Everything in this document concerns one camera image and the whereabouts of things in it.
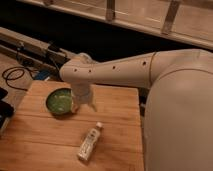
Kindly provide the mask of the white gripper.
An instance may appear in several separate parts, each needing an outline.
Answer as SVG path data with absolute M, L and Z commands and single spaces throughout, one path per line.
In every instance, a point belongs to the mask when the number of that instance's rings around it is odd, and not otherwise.
M 81 104 L 88 104 L 95 112 L 97 112 L 96 104 L 92 101 L 93 93 L 89 84 L 73 84 L 72 98 L 75 103 L 71 104 L 71 112 L 77 113 Z

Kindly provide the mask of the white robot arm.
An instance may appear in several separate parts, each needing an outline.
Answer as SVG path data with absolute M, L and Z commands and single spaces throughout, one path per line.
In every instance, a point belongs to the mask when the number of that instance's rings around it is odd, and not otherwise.
M 213 171 L 213 52 L 183 49 L 98 63 L 80 53 L 60 69 L 77 110 L 93 103 L 93 84 L 149 90 L 145 171 Z

